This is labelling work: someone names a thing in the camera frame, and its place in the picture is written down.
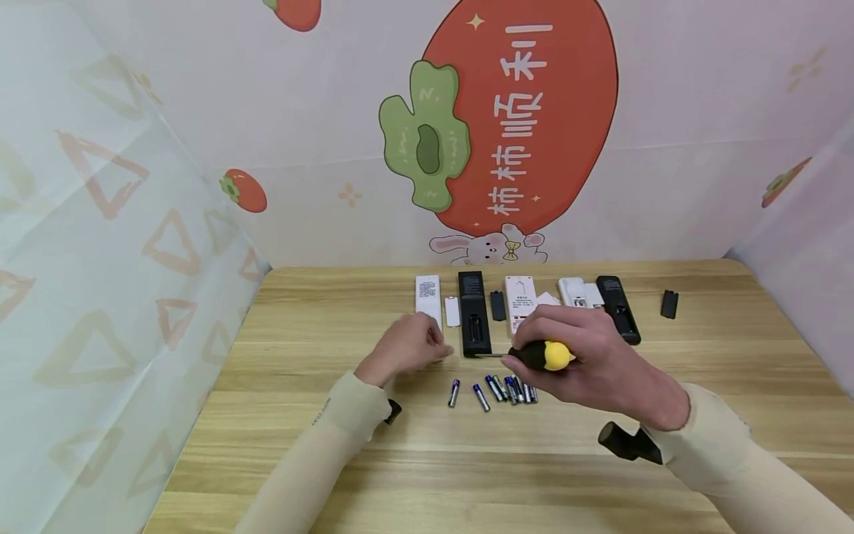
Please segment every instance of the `green leaf illustration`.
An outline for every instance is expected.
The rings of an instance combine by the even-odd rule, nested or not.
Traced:
[[[469,127],[453,116],[459,91],[457,70],[430,62],[412,65],[412,111],[400,95],[383,100],[379,123],[385,136],[385,163],[415,186],[412,203],[441,213],[451,206],[447,179],[455,179],[469,161]]]

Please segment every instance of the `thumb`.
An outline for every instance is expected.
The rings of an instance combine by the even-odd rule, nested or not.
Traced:
[[[543,390],[547,393],[554,393],[559,387],[559,377],[549,371],[534,371],[523,364],[514,356],[504,356],[501,358],[501,363],[519,377],[520,380],[528,385],[533,385],[538,390]]]
[[[434,345],[430,348],[433,351],[433,357],[436,361],[444,360],[453,354],[453,347],[451,345]]]

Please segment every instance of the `hand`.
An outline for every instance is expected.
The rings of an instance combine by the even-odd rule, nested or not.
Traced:
[[[452,353],[436,320],[420,312],[404,315],[385,331],[355,375],[366,384],[384,387],[398,374],[422,369]]]
[[[691,407],[685,390],[623,341],[604,311],[538,306],[519,325],[513,347],[542,339],[560,341],[576,359],[557,372],[533,371],[513,356],[503,357],[501,363],[563,402],[625,414],[660,431],[687,423]]]

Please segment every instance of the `battery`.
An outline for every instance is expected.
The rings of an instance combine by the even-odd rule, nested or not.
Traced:
[[[525,395],[522,392],[522,380],[519,380],[519,377],[516,376],[515,374],[513,375],[512,379],[513,379],[513,388],[516,390],[516,400],[518,400],[519,403],[521,404],[521,403],[525,402]]]
[[[492,396],[496,402],[501,402],[501,392],[498,391],[498,386],[492,383],[492,377],[486,375],[486,385],[492,390]]]
[[[522,380],[519,380],[519,385],[522,386],[522,394],[524,395],[525,404],[531,404],[531,389],[530,389],[530,387],[527,384],[525,384],[524,382],[522,382]]]
[[[477,396],[477,400],[481,403],[481,408],[483,408],[483,411],[488,412],[490,409],[492,409],[489,407],[489,403],[486,402],[486,397],[483,396],[483,392],[481,391],[480,386],[478,384],[474,384],[471,388],[474,390],[475,395]]]
[[[501,392],[501,401],[507,402],[510,400],[510,393],[507,391],[507,388],[504,386],[504,383],[501,382],[501,378],[497,374],[492,375],[492,381],[495,385],[498,386],[498,391]]]
[[[513,379],[511,377],[504,377],[504,384],[507,386],[507,389],[509,390],[508,396],[510,397],[510,403],[513,406],[516,406],[517,404],[519,404],[519,400],[516,397],[516,388],[513,385]]]
[[[451,386],[451,396],[447,398],[447,406],[453,408],[457,405],[457,395],[459,394],[459,380],[454,380]]]

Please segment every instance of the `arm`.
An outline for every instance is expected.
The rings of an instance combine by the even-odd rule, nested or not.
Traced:
[[[391,414],[383,387],[399,373],[426,367],[452,352],[428,315],[397,320],[355,372],[338,380],[311,427],[261,486],[235,534],[308,532],[341,470]]]
[[[691,414],[678,431],[645,427],[667,467],[702,493],[738,534],[850,532],[854,522],[750,437],[720,397],[685,384]]]
[[[502,359],[526,384],[640,421],[664,463],[709,498],[738,534],[854,534],[854,523],[809,482],[756,445],[750,429],[720,397],[679,384],[629,347],[599,310],[539,306],[513,346],[549,339],[576,360],[563,372],[535,372]]]
[[[345,374],[305,430],[261,486],[236,534],[308,532],[345,465],[391,414],[375,385]]]

